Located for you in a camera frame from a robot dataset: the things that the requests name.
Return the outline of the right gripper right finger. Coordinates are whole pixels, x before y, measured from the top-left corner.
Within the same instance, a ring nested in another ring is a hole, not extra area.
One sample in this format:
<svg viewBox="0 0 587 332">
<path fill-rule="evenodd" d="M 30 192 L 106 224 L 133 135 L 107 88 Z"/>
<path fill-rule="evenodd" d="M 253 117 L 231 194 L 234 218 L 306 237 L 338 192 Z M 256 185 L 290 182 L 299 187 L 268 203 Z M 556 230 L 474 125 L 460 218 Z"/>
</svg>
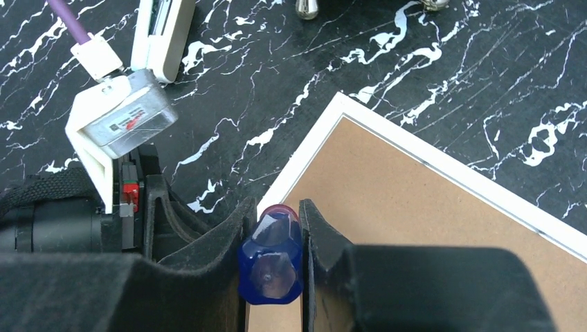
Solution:
<svg viewBox="0 0 587 332">
<path fill-rule="evenodd" d="M 527 266 L 501 248 L 354 244 L 313 201 L 305 238 L 304 331 L 555 331 Z"/>
</svg>

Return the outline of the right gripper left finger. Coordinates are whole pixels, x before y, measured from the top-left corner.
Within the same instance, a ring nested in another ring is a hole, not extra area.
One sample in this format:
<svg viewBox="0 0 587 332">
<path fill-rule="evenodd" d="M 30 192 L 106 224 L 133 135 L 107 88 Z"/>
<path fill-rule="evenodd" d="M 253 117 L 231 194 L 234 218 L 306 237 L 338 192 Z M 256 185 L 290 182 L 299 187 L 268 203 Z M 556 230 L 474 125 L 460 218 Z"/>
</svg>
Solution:
<svg viewBox="0 0 587 332">
<path fill-rule="evenodd" d="M 154 263 L 133 254 L 1 255 L 2 331 L 245 331 L 237 249 L 244 199 L 211 231 Z"/>
</svg>

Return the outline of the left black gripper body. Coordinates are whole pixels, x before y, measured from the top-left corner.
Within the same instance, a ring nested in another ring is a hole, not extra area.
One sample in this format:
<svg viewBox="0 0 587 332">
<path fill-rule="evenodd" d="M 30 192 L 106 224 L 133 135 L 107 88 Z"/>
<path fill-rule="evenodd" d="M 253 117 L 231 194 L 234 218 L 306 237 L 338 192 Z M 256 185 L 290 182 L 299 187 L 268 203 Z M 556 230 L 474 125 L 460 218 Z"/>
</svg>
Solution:
<svg viewBox="0 0 587 332">
<path fill-rule="evenodd" d="M 144 252 L 147 176 L 160 174 L 154 145 L 113 160 L 112 202 L 83 167 L 29 176 L 1 198 L 2 252 Z"/>
</svg>

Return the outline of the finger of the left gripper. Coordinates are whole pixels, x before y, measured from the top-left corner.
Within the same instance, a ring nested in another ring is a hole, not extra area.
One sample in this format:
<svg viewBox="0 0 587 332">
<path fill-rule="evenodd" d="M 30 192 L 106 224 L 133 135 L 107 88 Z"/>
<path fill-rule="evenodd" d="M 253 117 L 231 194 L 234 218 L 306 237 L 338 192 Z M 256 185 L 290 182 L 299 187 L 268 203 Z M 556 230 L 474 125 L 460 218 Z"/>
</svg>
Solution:
<svg viewBox="0 0 587 332">
<path fill-rule="evenodd" d="M 151 261 L 182 249 L 212 230 L 160 174 L 146 176 L 143 200 L 143 256 Z"/>
</svg>

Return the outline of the white picture frame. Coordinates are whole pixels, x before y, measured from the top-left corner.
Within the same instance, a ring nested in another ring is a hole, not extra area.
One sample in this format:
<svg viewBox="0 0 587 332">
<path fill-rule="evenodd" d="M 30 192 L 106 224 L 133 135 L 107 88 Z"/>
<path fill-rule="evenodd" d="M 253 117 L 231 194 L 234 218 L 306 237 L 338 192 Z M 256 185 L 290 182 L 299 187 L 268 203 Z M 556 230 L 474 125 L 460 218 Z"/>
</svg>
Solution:
<svg viewBox="0 0 587 332">
<path fill-rule="evenodd" d="M 355 243 L 493 246 L 530 269 L 560 331 L 586 330 L 586 235 L 337 93 L 258 203 L 311 199 Z"/>
</svg>

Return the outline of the blue red screwdriver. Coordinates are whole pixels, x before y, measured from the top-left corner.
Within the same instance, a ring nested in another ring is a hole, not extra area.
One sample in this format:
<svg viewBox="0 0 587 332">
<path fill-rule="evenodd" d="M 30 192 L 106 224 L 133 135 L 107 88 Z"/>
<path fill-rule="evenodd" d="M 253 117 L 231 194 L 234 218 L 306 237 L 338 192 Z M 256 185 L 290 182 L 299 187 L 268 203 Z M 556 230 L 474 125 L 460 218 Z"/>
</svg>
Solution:
<svg viewBox="0 0 587 332">
<path fill-rule="evenodd" d="M 297 213 L 271 205 L 238 250 L 238 292 L 251 305 L 289 304 L 303 290 L 305 245 Z"/>
</svg>

